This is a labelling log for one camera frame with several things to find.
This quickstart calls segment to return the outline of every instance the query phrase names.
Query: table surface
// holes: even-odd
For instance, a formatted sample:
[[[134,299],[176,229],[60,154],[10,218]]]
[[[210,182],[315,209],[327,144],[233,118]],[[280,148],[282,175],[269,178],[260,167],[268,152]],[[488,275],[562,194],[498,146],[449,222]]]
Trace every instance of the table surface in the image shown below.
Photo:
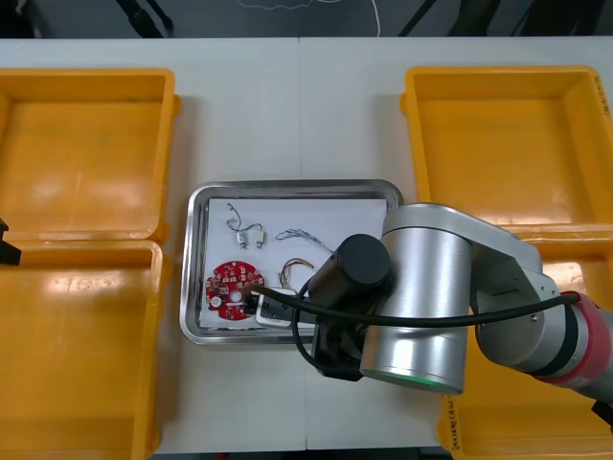
[[[31,40],[4,67],[169,67],[176,120],[165,251],[174,262],[159,336],[160,453],[433,446],[439,399],[325,379],[291,346],[207,348],[178,326],[187,199],[204,182],[383,178],[415,183],[397,108],[414,65],[586,63],[613,88],[613,37]]]

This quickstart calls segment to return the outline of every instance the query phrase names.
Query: red circuit board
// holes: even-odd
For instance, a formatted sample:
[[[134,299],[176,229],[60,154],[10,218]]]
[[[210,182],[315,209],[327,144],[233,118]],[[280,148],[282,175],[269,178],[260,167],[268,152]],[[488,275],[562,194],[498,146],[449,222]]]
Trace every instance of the red circuit board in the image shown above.
[[[264,284],[264,278],[256,268],[246,262],[226,262],[213,270],[213,276],[205,283],[206,303],[209,310],[220,318],[239,321],[250,314],[242,312],[240,290],[249,284]]]

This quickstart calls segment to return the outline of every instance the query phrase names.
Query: metal tray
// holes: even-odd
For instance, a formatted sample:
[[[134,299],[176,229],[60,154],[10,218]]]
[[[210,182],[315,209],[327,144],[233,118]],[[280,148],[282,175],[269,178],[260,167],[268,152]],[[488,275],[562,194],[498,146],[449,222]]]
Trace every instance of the metal tray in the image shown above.
[[[190,197],[183,252],[179,324],[197,344],[288,343],[290,331],[265,328],[206,328],[198,324],[202,308],[201,273],[206,257],[209,200],[233,199],[385,199],[388,213],[403,204],[400,190],[384,180],[263,180],[211,182]]]

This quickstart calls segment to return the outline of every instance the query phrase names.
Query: white paper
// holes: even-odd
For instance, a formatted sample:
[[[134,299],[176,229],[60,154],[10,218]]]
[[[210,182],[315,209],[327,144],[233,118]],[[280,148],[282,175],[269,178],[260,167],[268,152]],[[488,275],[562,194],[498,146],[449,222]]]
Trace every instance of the white paper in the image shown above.
[[[228,208],[231,203],[240,213],[242,228],[261,223],[266,232],[264,246],[256,247],[257,228],[249,230],[247,248],[238,245],[236,232],[226,221],[236,214]],[[204,280],[213,276],[213,270],[231,261],[253,265],[270,288],[280,288],[279,272],[285,262],[295,257],[304,259],[317,270],[329,257],[329,252],[312,241],[302,238],[277,241],[275,237],[287,229],[302,229],[321,240],[331,249],[351,235],[363,233],[381,238],[383,220],[387,214],[384,199],[211,199],[207,222],[207,245]],[[315,270],[307,266],[291,268],[290,285],[298,290]],[[211,328],[259,328],[253,317],[229,321],[208,310],[202,300],[200,326]]]

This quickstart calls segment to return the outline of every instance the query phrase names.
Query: yellow plastic tray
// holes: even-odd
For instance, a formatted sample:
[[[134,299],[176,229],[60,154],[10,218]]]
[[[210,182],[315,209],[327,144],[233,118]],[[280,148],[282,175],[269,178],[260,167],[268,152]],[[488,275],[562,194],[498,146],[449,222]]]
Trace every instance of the yellow plastic tray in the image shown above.
[[[419,200],[514,233],[613,230],[613,135],[594,69],[416,67],[405,82]]]
[[[162,283],[152,241],[22,242],[0,265],[0,458],[143,460]]]
[[[419,200],[518,234],[560,290],[613,307],[613,135],[597,72],[418,67],[406,88]],[[489,362],[471,331],[465,392],[443,397],[439,439],[456,459],[611,459],[592,403]]]
[[[168,235],[168,69],[0,69],[0,217],[9,241]]]
[[[538,244],[560,290],[613,298],[613,242]],[[593,401],[489,362],[470,331],[465,392],[443,397],[439,440],[456,460],[613,458],[613,434]]]

